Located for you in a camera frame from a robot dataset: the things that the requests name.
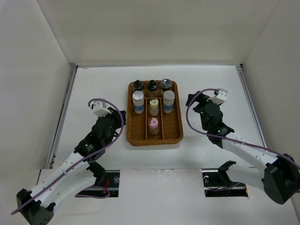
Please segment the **silver lid blue label jar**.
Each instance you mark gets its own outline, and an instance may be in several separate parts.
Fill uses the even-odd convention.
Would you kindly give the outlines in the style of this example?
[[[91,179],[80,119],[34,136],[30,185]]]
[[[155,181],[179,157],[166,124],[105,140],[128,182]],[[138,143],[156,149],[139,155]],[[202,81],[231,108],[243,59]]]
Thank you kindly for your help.
[[[163,110],[164,113],[171,113],[173,111],[173,105],[175,100],[175,94],[171,90],[167,90],[163,94]]]
[[[144,111],[144,94],[142,91],[135,91],[132,95],[134,111],[137,114],[142,114]]]

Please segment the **yellow lid spice bottle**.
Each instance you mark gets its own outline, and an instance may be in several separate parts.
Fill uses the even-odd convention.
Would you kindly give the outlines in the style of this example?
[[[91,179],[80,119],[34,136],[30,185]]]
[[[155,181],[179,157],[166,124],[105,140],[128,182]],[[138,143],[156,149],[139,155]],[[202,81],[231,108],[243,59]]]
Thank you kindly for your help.
[[[151,116],[157,116],[159,114],[159,100],[157,98],[150,100],[149,114]]]

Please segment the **black cap white spice bottle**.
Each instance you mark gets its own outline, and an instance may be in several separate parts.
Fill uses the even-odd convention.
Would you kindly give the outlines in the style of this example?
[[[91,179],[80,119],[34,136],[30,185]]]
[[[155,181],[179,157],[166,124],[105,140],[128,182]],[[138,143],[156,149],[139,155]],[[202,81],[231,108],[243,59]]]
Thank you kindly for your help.
[[[132,83],[132,88],[133,91],[141,91],[143,92],[144,90],[144,83],[140,80],[136,80]]]

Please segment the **pink lid spice bottle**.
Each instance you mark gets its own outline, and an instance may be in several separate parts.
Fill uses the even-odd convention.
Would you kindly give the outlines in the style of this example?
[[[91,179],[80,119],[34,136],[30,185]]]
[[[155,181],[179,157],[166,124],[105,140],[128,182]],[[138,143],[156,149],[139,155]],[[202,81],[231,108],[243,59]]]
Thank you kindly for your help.
[[[150,135],[157,135],[159,133],[159,122],[157,118],[150,118],[148,122],[148,132]]]

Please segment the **black cap brown spice bottle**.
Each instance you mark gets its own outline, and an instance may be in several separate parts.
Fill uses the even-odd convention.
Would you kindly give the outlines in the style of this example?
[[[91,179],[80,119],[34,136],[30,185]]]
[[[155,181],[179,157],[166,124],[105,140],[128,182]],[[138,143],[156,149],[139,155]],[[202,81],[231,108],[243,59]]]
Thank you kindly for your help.
[[[147,86],[148,97],[156,98],[158,96],[158,84],[154,80],[150,80]]]

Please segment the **black grinder top spice bottle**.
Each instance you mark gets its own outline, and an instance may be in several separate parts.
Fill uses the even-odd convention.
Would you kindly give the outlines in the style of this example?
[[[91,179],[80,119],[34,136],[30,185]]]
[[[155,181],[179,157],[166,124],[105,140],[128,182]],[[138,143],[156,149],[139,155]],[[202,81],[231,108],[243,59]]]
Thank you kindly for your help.
[[[173,85],[173,83],[172,83],[172,81],[170,79],[166,78],[166,79],[161,80],[160,87],[161,87],[161,93],[162,93],[162,95],[166,91],[170,90],[172,88],[172,85]]]

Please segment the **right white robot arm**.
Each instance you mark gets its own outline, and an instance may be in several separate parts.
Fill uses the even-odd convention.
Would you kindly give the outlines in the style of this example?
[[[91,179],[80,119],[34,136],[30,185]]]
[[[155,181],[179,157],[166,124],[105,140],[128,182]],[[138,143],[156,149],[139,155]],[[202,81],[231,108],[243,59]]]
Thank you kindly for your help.
[[[249,184],[265,192],[277,204],[284,204],[300,190],[300,166],[288,154],[278,153],[266,147],[248,143],[234,129],[223,122],[220,106],[227,100],[224,89],[212,89],[214,95],[203,91],[189,94],[187,109],[193,103],[194,112],[200,115],[202,130],[198,133],[221,149],[227,150],[251,164],[257,172],[233,169],[234,161],[227,161],[218,168],[217,180],[222,185],[231,182]]]

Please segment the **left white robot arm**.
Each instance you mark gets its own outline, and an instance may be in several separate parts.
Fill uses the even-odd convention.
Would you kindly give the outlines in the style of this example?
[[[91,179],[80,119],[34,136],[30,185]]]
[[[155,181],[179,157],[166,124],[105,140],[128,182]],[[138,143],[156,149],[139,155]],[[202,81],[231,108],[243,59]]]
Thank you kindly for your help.
[[[90,186],[102,186],[106,170],[97,160],[120,136],[117,129],[122,130],[125,124],[126,112],[110,107],[47,179],[30,190],[23,188],[17,193],[15,213],[21,213],[30,225],[46,225],[68,198]]]

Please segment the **brown wicker divided tray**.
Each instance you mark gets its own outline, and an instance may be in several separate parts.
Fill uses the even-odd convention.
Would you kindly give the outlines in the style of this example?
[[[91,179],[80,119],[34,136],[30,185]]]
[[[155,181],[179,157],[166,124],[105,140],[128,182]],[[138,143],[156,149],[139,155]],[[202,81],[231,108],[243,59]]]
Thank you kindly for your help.
[[[180,99],[178,85],[172,81],[171,91],[174,92],[173,110],[170,113],[165,113],[163,109],[163,95],[161,87],[158,88],[159,96],[158,108],[159,114],[155,116],[158,120],[158,134],[151,135],[149,133],[149,122],[152,116],[149,114],[150,98],[148,97],[147,86],[149,81],[144,83],[144,111],[137,114],[134,111],[132,95],[134,89],[132,82],[128,85],[127,95],[127,141],[132,146],[149,146],[162,144],[177,144],[183,139],[183,126],[180,109]]]

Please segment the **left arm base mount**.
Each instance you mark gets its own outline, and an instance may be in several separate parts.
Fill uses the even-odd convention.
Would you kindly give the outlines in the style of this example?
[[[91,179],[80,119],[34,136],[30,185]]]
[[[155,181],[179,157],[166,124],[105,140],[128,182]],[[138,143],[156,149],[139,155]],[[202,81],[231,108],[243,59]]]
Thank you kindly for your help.
[[[94,162],[89,167],[95,183],[75,195],[77,198],[105,199],[119,196],[120,170],[106,170],[99,163]]]

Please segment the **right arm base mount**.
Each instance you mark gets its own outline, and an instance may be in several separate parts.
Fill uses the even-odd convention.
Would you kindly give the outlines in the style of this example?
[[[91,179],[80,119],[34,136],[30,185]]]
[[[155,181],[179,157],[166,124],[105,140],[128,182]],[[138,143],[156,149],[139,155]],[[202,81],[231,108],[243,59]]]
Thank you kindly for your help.
[[[231,181],[226,173],[235,164],[236,162],[230,160],[219,168],[202,169],[206,197],[248,197],[246,185]]]

